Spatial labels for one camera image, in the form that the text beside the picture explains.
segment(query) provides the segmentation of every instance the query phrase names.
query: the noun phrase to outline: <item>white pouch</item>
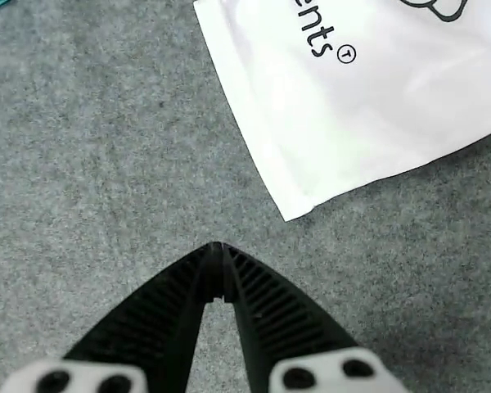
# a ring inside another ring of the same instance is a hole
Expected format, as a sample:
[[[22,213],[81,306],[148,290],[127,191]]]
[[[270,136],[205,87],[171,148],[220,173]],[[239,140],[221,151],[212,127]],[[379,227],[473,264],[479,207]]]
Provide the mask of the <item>white pouch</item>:
[[[491,0],[198,0],[285,220],[491,133]]]

